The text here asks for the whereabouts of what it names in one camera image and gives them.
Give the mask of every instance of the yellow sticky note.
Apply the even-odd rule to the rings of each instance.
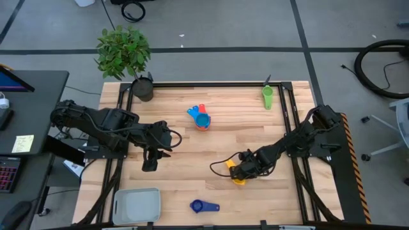
[[[34,135],[16,136],[12,153],[30,152]]]

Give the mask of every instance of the wooden table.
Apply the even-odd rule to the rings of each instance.
[[[303,120],[307,111],[315,107],[311,89],[307,81],[292,83],[298,113]],[[104,84],[100,109],[115,108],[119,86],[119,83]],[[155,172],[141,171],[142,149],[130,145],[128,158],[123,164],[120,189],[160,189],[162,211],[155,226],[258,225],[260,220],[266,220],[268,224],[302,223],[293,168],[286,154],[281,155],[270,176],[248,180],[245,186],[235,185],[229,178],[217,176],[209,169],[212,162],[224,160],[247,148],[255,151],[283,137],[285,126],[277,90],[274,90],[269,111],[263,107],[260,87],[155,88],[154,94],[150,102],[141,102],[134,97],[132,112],[140,116],[140,123],[166,120],[169,128],[182,134],[183,141],[171,153],[171,158],[158,161]],[[196,130],[186,112],[198,104],[205,104],[212,117],[212,124],[206,132]],[[309,162],[317,194],[341,219],[343,214],[330,166],[316,158]],[[84,172],[73,222],[83,218],[98,198],[104,169],[105,160],[97,160]],[[225,164],[215,165],[215,170],[228,174]],[[309,198],[305,191],[304,194],[312,220]],[[194,213],[189,203],[195,199],[219,204],[220,212]],[[104,220],[108,219],[110,203],[108,197]]]

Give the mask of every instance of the yellow object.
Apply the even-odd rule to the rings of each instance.
[[[236,166],[236,164],[230,159],[226,161],[226,165],[228,165],[228,168]],[[239,179],[233,179],[233,183],[236,185],[245,185],[245,180],[239,180]]]
[[[10,66],[6,66],[6,65],[1,64],[1,63],[0,63],[0,66],[3,67],[3,68],[9,69],[9,70],[14,70],[14,69],[11,68]]]

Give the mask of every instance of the gray tray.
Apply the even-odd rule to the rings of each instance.
[[[159,189],[126,189],[115,193],[112,214],[112,221],[115,225],[155,222],[159,216]]]

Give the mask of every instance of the keyboard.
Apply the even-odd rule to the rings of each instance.
[[[18,157],[0,157],[0,193],[12,193],[20,169]]]

